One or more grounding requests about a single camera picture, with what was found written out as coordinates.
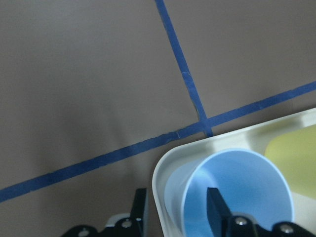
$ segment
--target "light blue plastic cup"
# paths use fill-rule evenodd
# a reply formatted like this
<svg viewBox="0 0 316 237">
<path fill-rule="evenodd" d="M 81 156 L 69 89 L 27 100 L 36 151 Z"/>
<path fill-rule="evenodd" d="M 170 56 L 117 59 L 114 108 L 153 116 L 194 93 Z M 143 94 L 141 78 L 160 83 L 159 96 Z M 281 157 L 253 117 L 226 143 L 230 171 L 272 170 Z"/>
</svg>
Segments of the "light blue plastic cup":
<svg viewBox="0 0 316 237">
<path fill-rule="evenodd" d="M 218 188 L 231 212 L 252 215 L 266 230 L 294 220 L 290 189 L 281 172 L 263 155 L 229 149 L 177 168 L 168 178 L 164 202 L 185 237 L 212 237 L 206 190 Z"/>
</svg>

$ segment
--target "blue tape line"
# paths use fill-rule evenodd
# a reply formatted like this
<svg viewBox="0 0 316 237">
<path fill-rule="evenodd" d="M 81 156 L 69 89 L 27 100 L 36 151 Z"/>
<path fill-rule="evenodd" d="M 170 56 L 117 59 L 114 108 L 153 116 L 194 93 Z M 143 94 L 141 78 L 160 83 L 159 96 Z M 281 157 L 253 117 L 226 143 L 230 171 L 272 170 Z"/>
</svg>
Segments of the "blue tape line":
<svg viewBox="0 0 316 237">
<path fill-rule="evenodd" d="M 201 102 L 201 99 L 198 95 L 198 90 L 194 84 L 192 75 L 190 73 L 188 64 L 186 62 L 186 59 L 184 57 L 184 54 L 182 52 L 180 43 L 178 41 L 177 35 L 175 33 L 175 30 L 173 28 L 172 22 L 170 20 L 167 8 L 163 2 L 163 0 L 156 0 L 157 9 L 160 13 L 164 28 L 167 32 L 174 56 L 177 60 L 178 66 L 180 68 L 182 78 L 184 80 L 184 83 L 187 87 L 187 90 L 189 92 L 190 98 L 197 110 L 198 119 L 204 123 L 205 125 L 205 135 L 208 137 L 213 136 L 213 132 L 210 127 L 207 126 L 207 116 L 205 113 L 205 110 L 203 108 L 203 104 Z"/>
<path fill-rule="evenodd" d="M 228 111 L 226 113 L 211 117 L 207 120 L 208 126 L 214 127 L 223 123 L 226 123 L 228 121 L 237 119 L 239 117 L 242 117 L 244 115 L 251 114 L 253 112 L 265 109 L 267 107 L 279 104 L 281 102 L 293 99 L 297 96 L 306 94 L 308 92 L 311 92 L 313 90 L 316 90 L 316 81 L 313 81 L 311 83 L 305 84 L 303 86 L 297 87 L 293 90 L 289 90 L 283 93 L 280 93 L 275 96 L 271 96 L 269 98 L 266 98 L 264 100 L 254 102 L 252 104 L 240 107 L 235 110 Z"/>
<path fill-rule="evenodd" d="M 296 89 L 283 92 L 281 94 L 269 97 L 267 99 L 240 107 L 235 110 L 228 111 L 226 113 L 211 117 L 207 120 L 208 126 L 217 126 L 233 119 L 237 119 L 244 115 L 262 110 L 264 108 L 276 105 L 286 100 L 293 99 L 297 96 L 306 94 L 308 92 L 316 90 L 316 81 L 309 84 L 305 84 Z M 55 172 L 39 176 L 37 178 L 24 181 L 19 184 L 4 188 L 0 190 L 0 202 L 16 198 L 18 196 L 27 194 L 31 191 L 35 191 L 49 185 L 61 182 L 63 180 L 75 177 L 100 168 L 107 164 L 114 163 L 119 160 L 137 155 L 139 153 L 151 150 L 153 148 L 165 145 L 171 141 L 183 139 L 190 135 L 202 132 L 205 130 L 205 124 L 203 122 L 193 123 L 178 131 L 163 134 L 161 136 L 145 140 L 143 142 L 136 143 L 134 145 L 124 147 L 122 149 L 107 153 L 105 155 L 98 156 L 87 161 L 68 166 L 63 169 L 59 169 Z"/>
<path fill-rule="evenodd" d="M 179 140 L 190 135 L 196 134 L 198 132 L 202 132 L 203 130 L 203 124 L 197 122 L 178 131 L 163 134 L 161 136 L 151 138 L 128 147 L 124 147 L 122 149 L 107 153 L 105 155 L 101 155 L 96 158 L 65 167 L 63 169 L 59 169 L 52 173 L 48 173 L 36 177 L 34 179 L 30 179 L 22 183 L 12 185 L 10 187 L 0 190 L 0 202 L 73 178 L 77 175 L 87 173 L 102 166 L 165 145 L 171 141 Z"/>
</svg>

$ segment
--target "black bracket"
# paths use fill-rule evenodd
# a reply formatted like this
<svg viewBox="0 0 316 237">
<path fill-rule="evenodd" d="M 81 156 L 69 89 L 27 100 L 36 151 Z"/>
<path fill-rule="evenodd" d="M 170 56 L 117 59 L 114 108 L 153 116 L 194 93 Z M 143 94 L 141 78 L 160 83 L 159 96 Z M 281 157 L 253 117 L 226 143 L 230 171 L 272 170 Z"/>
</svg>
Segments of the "black bracket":
<svg viewBox="0 0 316 237">
<path fill-rule="evenodd" d="M 207 189 L 207 218 L 214 237 L 316 237 L 292 222 L 276 223 L 267 231 L 246 216 L 234 216 L 217 188 Z"/>
<path fill-rule="evenodd" d="M 147 211 L 147 190 L 137 189 L 130 216 L 118 220 L 114 226 L 98 232 L 96 228 L 79 225 L 71 228 L 61 237 L 143 237 Z"/>
</svg>

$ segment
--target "yellow paper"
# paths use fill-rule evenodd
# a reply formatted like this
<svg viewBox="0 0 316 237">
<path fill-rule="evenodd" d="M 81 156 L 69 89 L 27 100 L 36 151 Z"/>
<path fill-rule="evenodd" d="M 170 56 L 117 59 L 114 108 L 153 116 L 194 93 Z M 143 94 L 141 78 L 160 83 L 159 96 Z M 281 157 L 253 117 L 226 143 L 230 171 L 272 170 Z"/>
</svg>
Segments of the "yellow paper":
<svg viewBox="0 0 316 237">
<path fill-rule="evenodd" d="M 282 172 L 291 191 L 316 199 L 316 125 L 276 137 L 265 156 Z"/>
</svg>

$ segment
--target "gray floor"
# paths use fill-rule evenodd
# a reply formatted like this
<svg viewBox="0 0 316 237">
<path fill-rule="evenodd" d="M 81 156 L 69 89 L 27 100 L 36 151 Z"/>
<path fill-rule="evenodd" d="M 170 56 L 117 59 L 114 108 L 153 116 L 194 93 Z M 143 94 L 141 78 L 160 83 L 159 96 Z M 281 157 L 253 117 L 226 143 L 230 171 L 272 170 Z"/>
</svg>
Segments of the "gray floor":
<svg viewBox="0 0 316 237">
<path fill-rule="evenodd" d="M 207 117 L 316 80 L 316 2 L 165 1 Z M 0 189 L 198 122 L 155 2 L 0 1 Z M 212 128 L 316 107 L 316 91 Z M 203 133 L 0 203 L 3 236 L 101 230 Z M 150 199 L 150 236 L 162 236 Z"/>
</svg>

